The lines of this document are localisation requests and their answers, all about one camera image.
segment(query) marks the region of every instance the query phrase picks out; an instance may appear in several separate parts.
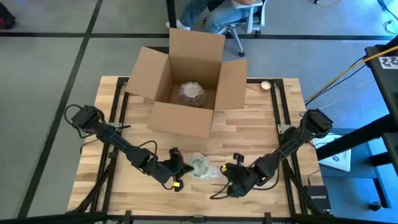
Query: yellow cable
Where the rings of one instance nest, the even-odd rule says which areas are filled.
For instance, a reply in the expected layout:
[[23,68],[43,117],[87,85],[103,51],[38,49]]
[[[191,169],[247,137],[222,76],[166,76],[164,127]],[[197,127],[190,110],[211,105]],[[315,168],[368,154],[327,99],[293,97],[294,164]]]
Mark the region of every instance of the yellow cable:
[[330,81],[329,83],[327,83],[324,87],[322,87],[319,91],[317,91],[314,95],[310,96],[307,100],[305,100],[305,102],[308,102],[310,100],[312,100],[312,98],[314,98],[315,96],[317,96],[319,93],[323,92],[325,89],[328,88],[329,85],[333,84],[334,82],[336,82],[340,77],[342,77],[343,75],[345,75],[347,72],[349,72],[350,70],[356,68],[358,65],[361,65],[362,63],[368,62],[372,59],[375,59],[377,57],[380,57],[382,55],[388,54],[389,52],[392,52],[394,50],[398,50],[398,46],[390,48],[388,50],[385,50],[383,52],[380,52],[376,55],[373,55],[372,57],[368,57],[364,60],[360,60],[358,63],[354,64],[353,66],[351,66],[350,68],[348,68],[347,70],[343,71],[340,75],[338,75],[336,78],[332,79],[332,81]]
[[320,1],[317,1],[317,4],[318,4],[319,6],[322,6],[322,7],[330,7],[330,6],[334,6],[334,5],[337,4],[337,3],[340,3],[341,1],[342,1],[342,0],[338,0],[337,2],[332,3],[332,4],[330,4],[330,5],[324,5],[324,4],[321,4]]

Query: clear plastic bag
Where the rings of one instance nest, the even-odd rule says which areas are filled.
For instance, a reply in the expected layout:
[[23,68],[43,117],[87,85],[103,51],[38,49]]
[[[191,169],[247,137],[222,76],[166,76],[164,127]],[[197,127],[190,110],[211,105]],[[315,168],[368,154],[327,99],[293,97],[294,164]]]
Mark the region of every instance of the clear plastic bag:
[[190,174],[196,178],[209,179],[219,176],[218,168],[211,165],[208,158],[199,152],[195,152],[191,155],[189,165],[193,167],[193,171],[191,171]]
[[178,101],[187,106],[200,107],[205,103],[206,93],[197,82],[187,82],[181,85]]

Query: wooden table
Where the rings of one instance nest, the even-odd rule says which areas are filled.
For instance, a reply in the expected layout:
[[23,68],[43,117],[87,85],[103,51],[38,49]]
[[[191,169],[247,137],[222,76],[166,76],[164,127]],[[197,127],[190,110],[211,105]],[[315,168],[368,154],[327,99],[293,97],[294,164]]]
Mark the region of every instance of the wooden table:
[[[104,112],[106,119],[111,110],[117,79],[117,77],[102,77],[99,84],[95,106]],[[285,78],[283,81],[290,118],[294,125],[298,125],[299,114],[305,111],[299,80]],[[278,102],[280,117],[283,119],[280,100]],[[209,139],[148,129],[151,107],[150,100],[141,96],[131,95],[129,97],[124,124],[130,124],[131,128],[123,131],[123,137],[133,145],[139,145],[148,140],[157,141],[160,161],[168,159],[170,148],[178,147],[185,162],[188,161],[192,153],[200,152],[208,156],[214,166],[219,167],[226,162],[234,162],[233,153],[238,152],[245,155],[244,164],[249,165],[259,156],[272,152],[279,145],[271,94],[269,91],[260,89],[260,84],[247,84],[246,105],[243,110],[215,111]],[[102,145],[101,142],[96,141],[83,148],[70,197],[69,210],[75,208],[94,186]],[[154,149],[150,144],[147,145],[147,148]],[[302,146],[298,150],[297,156],[302,181],[306,184],[307,176],[319,170],[318,159],[314,148],[309,144]],[[108,213],[124,215],[126,210],[131,210],[134,215],[263,217],[264,212],[270,212],[273,217],[289,217],[282,166],[280,166],[279,172],[279,183],[272,190],[265,192],[252,190],[243,198],[210,200],[210,195],[219,191],[226,183],[224,176],[202,180],[187,174],[183,177],[185,188],[176,193],[173,190],[165,190],[152,177],[141,174],[130,165],[125,155],[120,153]],[[272,185],[274,181],[275,178],[265,187]],[[311,176],[311,182],[313,185],[323,185],[319,172]],[[294,185],[292,187],[295,208],[300,212],[298,193]],[[101,192],[99,205],[102,205],[104,190]]]

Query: cardboard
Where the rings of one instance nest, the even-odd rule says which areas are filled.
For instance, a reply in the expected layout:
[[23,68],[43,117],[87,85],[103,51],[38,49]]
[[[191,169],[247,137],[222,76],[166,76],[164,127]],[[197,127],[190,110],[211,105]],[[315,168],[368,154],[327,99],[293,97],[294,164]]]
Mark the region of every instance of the cardboard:
[[[224,40],[223,35],[170,29],[168,55],[141,48],[126,91],[155,101],[149,128],[208,138],[214,110],[244,108],[248,63],[222,62]],[[201,108],[178,102],[185,82],[203,87]]]

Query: small white ball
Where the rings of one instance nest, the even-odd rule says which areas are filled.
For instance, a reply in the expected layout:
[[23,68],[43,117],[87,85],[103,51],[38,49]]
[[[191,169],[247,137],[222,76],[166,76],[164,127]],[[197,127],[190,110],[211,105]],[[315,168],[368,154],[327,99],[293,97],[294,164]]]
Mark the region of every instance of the small white ball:
[[271,83],[269,83],[269,81],[263,81],[261,82],[261,88],[264,90],[269,90],[271,88]]

